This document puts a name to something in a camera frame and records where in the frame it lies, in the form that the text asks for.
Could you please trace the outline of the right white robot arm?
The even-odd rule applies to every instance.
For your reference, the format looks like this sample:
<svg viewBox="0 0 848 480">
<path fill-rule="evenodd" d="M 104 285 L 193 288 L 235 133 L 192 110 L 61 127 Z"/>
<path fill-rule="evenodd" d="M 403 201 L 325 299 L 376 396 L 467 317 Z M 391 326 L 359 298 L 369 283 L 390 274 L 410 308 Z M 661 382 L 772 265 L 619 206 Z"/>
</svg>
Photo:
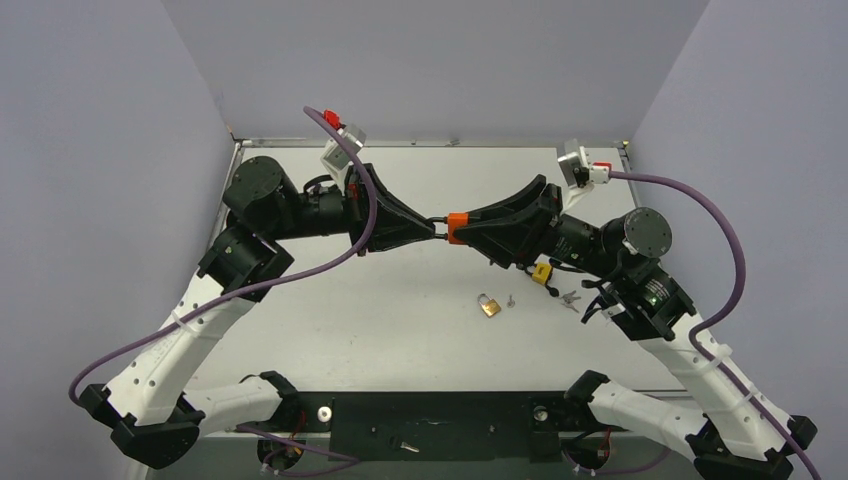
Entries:
<svg viewBox="0 0 848 480">
<path fill-rule="evenodd" d="M 786 479 L 817 429 L 777 407 L 742 373 L 690 295 L 661 266 L 672 233 L 657 211 L 637 208 L 595 226 L 569 215 L 543 177 L 512 197 L 446 219 L 447 237 L 491 263 L 526 268 L 540 256 L 582 274 L 601 314 L 684 387 L 684 408 L 585 372 L 567 391 L 566 418 L 619 427 L 686 457 L 705 479 Z"/>
</svg>

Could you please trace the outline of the silver key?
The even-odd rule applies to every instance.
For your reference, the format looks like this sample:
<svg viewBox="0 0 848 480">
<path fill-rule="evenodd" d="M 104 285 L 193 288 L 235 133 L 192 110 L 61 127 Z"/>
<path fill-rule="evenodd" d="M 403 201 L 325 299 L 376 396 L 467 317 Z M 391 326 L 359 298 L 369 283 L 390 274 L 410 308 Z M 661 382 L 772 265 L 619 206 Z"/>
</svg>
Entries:
<svg viewBox="0 0 848 480">
<path fill-rule="evenodd" d="M 577 294 L 576 290 L 573 290 L 571 292 L 561 293 L 557 288 L 550 287 L 550 288 L 548 288 L 548 293 L 551 297 L 556 298 L 558 301 L 560 301 L 561 304 L 564 307 L 566 307 L 566 308 L 568 308 L 568 309 L 570 309 L 574 312 L 579 312 L 579 309 L 577 308 L 575 303 L 578 300 L 581 300 L 582 297 Z"/>
</svg>

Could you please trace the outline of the orange padlock with key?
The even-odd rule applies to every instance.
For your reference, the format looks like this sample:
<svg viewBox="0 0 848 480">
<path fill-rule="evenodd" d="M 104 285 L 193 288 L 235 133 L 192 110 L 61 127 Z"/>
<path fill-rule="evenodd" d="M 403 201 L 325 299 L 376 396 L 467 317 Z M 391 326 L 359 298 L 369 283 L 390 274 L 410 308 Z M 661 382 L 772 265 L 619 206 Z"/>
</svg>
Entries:
<svg viewBox="0 0 848 480">
<path fill-rule="evenodd" d="M 444 224 L 446 226 L 447 230 L 443 237 L 449 244 L 468 245 L 466 241 L 456 236 L 460 228 L 466 227 L 469 224 L 470 214 L 468 212 L 452 212 L 441 217 L 430 217 L 428 221 L 433 224 Z"/>
</svg>

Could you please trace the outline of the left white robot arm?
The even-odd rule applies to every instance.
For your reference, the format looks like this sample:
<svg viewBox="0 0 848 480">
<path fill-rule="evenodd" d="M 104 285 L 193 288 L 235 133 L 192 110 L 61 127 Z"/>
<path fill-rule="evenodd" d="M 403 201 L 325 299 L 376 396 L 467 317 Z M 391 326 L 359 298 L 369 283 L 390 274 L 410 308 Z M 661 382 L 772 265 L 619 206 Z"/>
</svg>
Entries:
<svg viewBox="0 0 848 480">
<path fill-rule="evenodd" d="M 297 423 L 298 391 L 274 371 L 226 387 L 188 388 L 225 333 L 267 295 L 267 282 L 293 264 L 285 240 L 345 234 L 364 253 L 435 237 L 433 221 L 391 195 L 371 165 L 348 172 L 340 185 L 316 180 L 299 189 L 274 158 L 256 156 L 237 167 L 223 201 L 225 229 L 152 342 L 120 374 L 79 397 L 125 456 L 153 469 L 215 432 Z"/>
</svg>

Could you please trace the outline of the brass padlock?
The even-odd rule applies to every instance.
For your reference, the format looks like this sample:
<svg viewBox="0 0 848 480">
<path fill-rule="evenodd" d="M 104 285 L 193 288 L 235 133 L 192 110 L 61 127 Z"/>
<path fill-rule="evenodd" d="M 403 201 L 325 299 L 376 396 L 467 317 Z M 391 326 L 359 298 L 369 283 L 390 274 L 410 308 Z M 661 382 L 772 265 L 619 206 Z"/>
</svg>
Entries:
<svg viewBox="0 0 848 480">
<path fill-rule="evenodd" d="M 502 311 L 499 303 L 485 293 L 479 294 L 476 301 L 487 318 L 492 318 Z"/>
</svg>

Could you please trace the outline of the yellow padlock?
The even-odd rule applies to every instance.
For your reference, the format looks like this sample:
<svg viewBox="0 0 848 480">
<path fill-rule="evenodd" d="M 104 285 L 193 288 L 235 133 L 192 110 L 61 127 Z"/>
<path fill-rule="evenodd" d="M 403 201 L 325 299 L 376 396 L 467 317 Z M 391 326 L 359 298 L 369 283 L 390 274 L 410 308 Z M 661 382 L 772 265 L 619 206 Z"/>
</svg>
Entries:
<svg viewBox="0 0 848 480">
<path fill-rule="evenodd" d="M 546 286 L 553 273 L 553 267 L 549 263 L 537 263 L 529 271 L 531 279 L 540 285 Z"/>
</svg>

